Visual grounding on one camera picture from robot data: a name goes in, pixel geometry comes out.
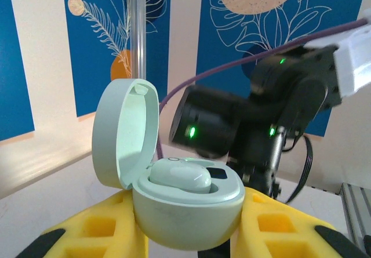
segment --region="purple cable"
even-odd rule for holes
[[[279,46],[279,47],[274,48],[274,49],[271,49],[269,51],[265,51],[265,52],[262,52],[262,53],[259,53],[259,54],[253,55],[253,56],[248,56],[248,57],[245,57],[245,58],[242,58],[242,59],[239,59],[239,60],[236,60],[236,61],[232,61],[232,62],[227,63],[227,64],[224,64],[224,65],[218,66],[216,68],[212,68],[211,70],[205,71],[205,72],[203,72],[201,74],[196,75],[195,77],[192,77],[192,78],[188,79],[187,81],[184,81],[178,87],[174,88],[161,101],[161,104],[159,106],[159,112],[161,113],[161,111],[163,110],[163,108],[165,107],[165,105],[168,103],[168,101],[177,92],[179,92],[180,90],[182,90],[182,88],[184,88],[184,87],[192,84],[195,81],[201,80],[203,78],[209,77],[212,74],[215,74],[217,72],[221,72],[221,71],[227,70],[229,68],[232,68],[232,67],[235,67],[235,66],[238,66],[238,65],[241,65],[241,64],[253,62],[253,61],[256,61],[256,60],[262,59],[262,58],[266,58],[266,57],[271,56],[273,54],[276,54],[276,53],[279,53],[281,51],[287,50],[287,49],[292,48],[294,46],[301,45],[303,43],[307,43],[307,42],[312,41],[314,39],[319,39],[319,38],[323,38],[323,37],[326,37],[326,36],[331,36],[331,35],[334,35],[334,34],[338,34],[338,33],[341,33],[341,32],[349,31],[349,30],[352,30],[352,29],[355,29],[355,28],[364,26],[367,23],[368,23],[367,19],[360,19],[360,20],[356,20],[356,21],[349,22],[349,23],[346,23],[346,24],[342,24],[342,25],[339,25],[339,26],[336,26],[336,27],[332,27],[332,28],[329,28],[329,29],[326,29],[326,30],[323,30],[323,31],[320,31],[320,32],[317,32],[317,33],[314,33],[314,34],[311,34],[311,35],[302,37],[300,39],[296,39],[294,41],[288,42],[285,45]],[[157,157],[158,157],[158,159],[163,158],[163,152],[162,152],[160,135],[158,135],[158,138],[157,138],[157,147],[156,147],[156,149],[157,149]]]

